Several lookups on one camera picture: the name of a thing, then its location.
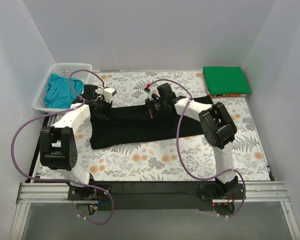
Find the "black t shirt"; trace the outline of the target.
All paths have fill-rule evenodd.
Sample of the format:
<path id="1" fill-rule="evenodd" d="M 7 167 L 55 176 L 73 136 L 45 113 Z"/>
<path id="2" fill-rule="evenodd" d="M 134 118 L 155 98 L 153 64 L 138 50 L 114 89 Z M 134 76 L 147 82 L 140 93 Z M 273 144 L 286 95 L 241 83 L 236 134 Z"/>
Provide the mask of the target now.
<path id="1" fill-rule="evenodd" d="M 90 145 L 93 150 L 99 150 L 115 145 L 174 139 L 179 119 L 176 112 L 151 119 L 145 105 L 112 107 L 107 120 L 90 117 Z"/>

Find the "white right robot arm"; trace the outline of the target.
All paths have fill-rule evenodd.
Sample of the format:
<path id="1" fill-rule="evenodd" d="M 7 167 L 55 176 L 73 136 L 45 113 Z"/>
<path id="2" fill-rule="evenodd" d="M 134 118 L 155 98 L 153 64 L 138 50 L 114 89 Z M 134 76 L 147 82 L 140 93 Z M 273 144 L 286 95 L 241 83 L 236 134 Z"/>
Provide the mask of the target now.
<path id="1" fill-rule="evenodd" d="M 170 84 L 164 83 L 157 88 L 148 84 L 144 91 L 148 94 L 145 104 L 149 115 L 154 118 L 158 114 L 175 112 L 179 115 L 176 129 L 176 148 L 180 163 L 185 172 L 195 180 L 209 181 L 214 179 L 215 191 L 222 199 L 227 199 L 235 192 L 238 177 L 234 171 L 233 141 L 237 127 L 230 117 L 225 106 L 199 103 L 185 96 L 177 96 Z M 205 140 L 213 148 L 216 174 L 213 177 L 200 178 L 194 176 L 184 164 L 180 147 L 179 136 L 183 117 L 200 122 Z"/>

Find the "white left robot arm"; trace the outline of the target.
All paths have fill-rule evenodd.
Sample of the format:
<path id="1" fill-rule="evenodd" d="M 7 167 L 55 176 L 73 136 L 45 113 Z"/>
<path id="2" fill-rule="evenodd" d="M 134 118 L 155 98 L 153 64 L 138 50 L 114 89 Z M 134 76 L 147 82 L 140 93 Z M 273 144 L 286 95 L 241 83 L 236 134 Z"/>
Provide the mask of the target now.
<path id="1" fill-rule="evenodd" d="M 86 119 L 91 116 L 107 118 L 113 97 L 117 90 L 106 87 L 98 91 L 96 85 L 87 84 L 83 94 L 76 97 L 70 111 L 52 126 L 40 130 L 40 163 L 42 166 L 59 172 L 85 200 L 96 196 L 96 187 L 90 183 L 91 175 L 80 166 L 75 133 Z"/>

